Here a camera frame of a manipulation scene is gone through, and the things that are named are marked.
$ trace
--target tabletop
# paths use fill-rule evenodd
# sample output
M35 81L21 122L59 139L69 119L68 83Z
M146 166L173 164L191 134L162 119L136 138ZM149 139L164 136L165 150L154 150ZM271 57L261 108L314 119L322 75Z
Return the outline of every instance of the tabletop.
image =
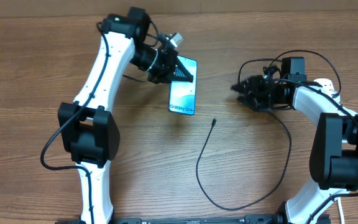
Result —
M316 128L298 111L279 111L293 138L285 178L271 196L236 212L220 210L200 190L196 160L217 117L200 162L200 180L225 207L253 202L278 182L288 154L280 123L237 102L230 86L240 65L292 49L317 51L337 68L342 103L358 112L358 11L248 12L151 15L158 29L180 32L178 49L198 62L196 113L168 112L169 85L123 79L113 117L121 132L112 162L110 193L118 218L241 217L273 213L308 180ZM40 152L58 128L57 109L81 90L99 49L101 16L0 19L0 223L53 223L81 215L76 170L50 171ZM330 78L331 67L304 56L309 80ZM247 65L246 75L266 63ZM126 75L146 79L130 65ZM72 164L61 137L47 152L49 164ZM358 223L358 197L342 200L345 219ZM337 206L327 213L339 223Z

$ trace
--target wooden table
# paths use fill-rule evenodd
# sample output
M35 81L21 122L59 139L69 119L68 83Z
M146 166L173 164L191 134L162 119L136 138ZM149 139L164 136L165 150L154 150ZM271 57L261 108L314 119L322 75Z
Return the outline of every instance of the wooden table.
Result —
M53 172L39 161L58 128L57 109L71 102L94 63L100 16L0 19L0 223L53 223L81 214L76 170ZM297 111L281 111L293 137L285 178L264 201L237 212L212 205L198 187L195 165L212 118L218 123L200 162L210 196L238 207L277 183L288 152L287 134L267 114L236 101L230 90L242 62L291 49L329 58L342 79L342 102L358 112L358 11L253 12L156 15L161 31L180 32L179 51L198 61L196 115L167 111L168 85L124 79L114 104L121 145L111 169L116 216L140 218L241 217L275 212L309 177L315 127ZM306 57L308 78L334 73L315 55ZM244 75L266 63L247 65ZM127 75L146 79L131 66ZM72 164L60 137L47 152L51 165ZM343 199L346 221L358 223L358 198ZM329 210L338 223L337 207Z

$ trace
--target cable plug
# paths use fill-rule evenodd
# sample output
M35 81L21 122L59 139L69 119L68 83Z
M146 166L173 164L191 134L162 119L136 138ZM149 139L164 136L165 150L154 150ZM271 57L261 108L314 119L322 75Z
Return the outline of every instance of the cable plug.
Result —
M216 124L216 118L214 118L213 120L212 120L212 128L215 126L215 124Z

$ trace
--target black wire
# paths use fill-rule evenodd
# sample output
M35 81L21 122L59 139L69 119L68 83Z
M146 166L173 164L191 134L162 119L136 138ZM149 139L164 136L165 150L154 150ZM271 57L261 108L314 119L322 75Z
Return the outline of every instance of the black wire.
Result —
M130 77L128 75L122 75L124 78L127 78L127 79L130 79L130 80L134 80L134 81L137 81L137 82L147 82L147 80L138 80L137 78L133 78L133 77Z
M260 58L260 59L254 59L254 60L249 60L247 62L244 62L241 67L240 67L240 70L239 70L239 76L237 78L238 82L240 82L240 74L241 74L241 70L243 68L244 65L248 64L248 63L251 63L251 62L263 62L263 61L273 61L273 62L281 62L281 60L278 60L277 58Z
M157 46L157 44L158 44L158 35L159 35L159 31L158 31L158 29L157 29L157 26L154 24L154 22L152 21L152 20L150 20L150 23L153 25L153 27L154 27L154 29L155 29L155 33L156 33L156 35L157 36L154 36L154 35L152 35L152 34L146 34L147 36L149 36L149 37L151 37L151 38L154 38L155 39L155 43L153 44L153 45L149 45L149 47L155 47L155 46Z
M103 73L106 69L106 66L107 66L107 62L109 60L109 45L108 45L108 42L107 42L107 39L106 39L106 36L104 35L103 31L101 30L101 28L99 27L101 23L97 23L96 24L96 27L98 28L100 34L102 35L102 38L104 40L104 44L106 46L106 59L104 59L104 64L103 64L103 68L102 68L102 71L100 72L100 75L99 75L99 78L98 80L96 81L93 89L92 89L92 92L89 94L89 97L88 99L85 101L84 105L75 113L73 114L73 116L71 116L51 137L50 139L48 140L48 142L45 144L44 148L42 149L42 152L41 152L41 157L40 157L40 160L41 160L41 164L46 168L46 169L49 169L49 170L67 170L67 169L81 169L85 172L87 178L88 178L88 189L89 189L89 192L88 192L88 196L89 196L89 212L91 213L91 222L92 224L94 224L94 216L93 216L93 206L92 206L92 183L91 183L91 174L89 172L89 170L85 167L82 167L82 166L61 166L61 167L52 167L48 164L46 164L45 162L45 153L47 152L47 149L49 148L49 146L51 145L51 143L53 142L53 140L56 139L56 137L62 132L63 129L65 129L71 122L73 122L74 119L76 119L80 114L81 112L86 108L86 106L88 105L88 103L91 101L92 97L94 96L94 93L103 77Z
M339 94L341 93L341 90L342 90L341 78L339 78L339 74L338 74L338 72L336 71L334 65L333 65L325 56L323 56L323 55L321 55L321 54L319 54L319 53L317 53L317 52L314 52L314 51L311 51L311 50L289 50L289 51L284 52L284 53L280 54L279 56L277 56L277 57L272 61L272 63L270 63L270 65L272 65L273 62L278 61L277 59L278 59L279 57L281 57L281 56L283 56L283 55L285 55L285 54L288 54L288 53L292 53L292 52L306 52L306 53L311 53L311 54L318 55L318 56L320 56L322 59L324 59L324 60L331 66L331 68L334 70L334 73L335 73L336 78L338 79L338 83L339 83L339 91L338 91L337 93L333 94L333 98L337 98L337 97L339 96Z
M197 177L197 182L198 182L198 185L200 186L200 189L203 191L205 197L215 206L217 206L218 208L220 209L223 209L223 210L226 210L226 211L237 211L237 210L240 210L240 209L243 209L243 208L247 208L251 205L254 205L260 201L262 201L263 199L267 198L268 196L270 196L272 193L274 193L278 186L280 186L281 182L283 181L284 179L284 175L285 175L285 171L287 170L287 166L288 166L288 162L290 161L290 155L291 155L291 147L292 147L292 137L291 137L291 133L290 131L288 130L288 128L285 126L285 124L283 123L283 121L281 121L275 114L273 114L271 111L267 111L267 113L272 116L273 118L275 118L282 126L283 128L285 129L285 131L287 132L288 134L288 138L290 140L290 146L288 148L288 155L287 155L287 161L285 162L285 166L284 166L284 170L283 170L283 174L281 175L281 178L280 180L278 181L277 185L268 193L266 194L265 196L261 197L260 199L252 202L252 203L249 203L247 205L244 205L244 206L241 206L241 207L238 207L238 208L225 208L223 206L220 206L218 205L217 203L215 203L209 196L208 194L205 192L203 186L201 185L201 182L200 182L200 178L198 177L198 164L200 163L200 159L201 159L201 156L203 155L203 152L204 152L204 149L205 149L205 146L208 142L208 139L209 139L209 136L211 135L212 133L212 130L216 124L216 118L213 119L212 121L212 126L211 126L211 130L209 131L209 134L208 134L208 137L206 138L206 141L205 141L205 144L204 144L204 147L203 149L201 150L201 153L200 153L200 156L198 157L198 160L197 160L197 165L196 165L196 177Z
M346 114L346 116L353 122L354 126L357 128L357 131L358 131L358 122L354 119L354 117L349 113L347 112L341 105L337 104L335 102L334 99L332 99L330 96L328 96L327 94L324 94L323 92L319 91L319 90L316 90L308 85L305 85L305 84L302 84L302 83L298 83L298 82L295 82L295 81L291 81L291 80L286 80L286 79L282 79L282 78L275 78L273 79L275 81L284 81L284 82L287 82L287 83L292 83L292 84L295 84L295 85L298 85L298 86L302 86L302 87L305 87L317 94L320 94L322 95L323 97L325 97L327 100L329 100L339 111L341 111L342 113ZM309 220L308 220L308 223L310 223L314 217L329 203L330 200L334 200L335 198L337 197L358 197L358 192L356 193L352 193L352 194L334 194L334 195L331 195L329 198L327 198L318 208L317 210L315 210L309 217Z

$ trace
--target phone screen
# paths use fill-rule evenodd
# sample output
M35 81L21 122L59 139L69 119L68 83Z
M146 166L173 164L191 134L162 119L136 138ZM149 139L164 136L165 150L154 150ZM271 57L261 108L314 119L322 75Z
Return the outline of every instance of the phone screen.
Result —
M197 61L178 56L180 62L193 75L193 82L172 81L168 110L174 113L194 115L196 109Z

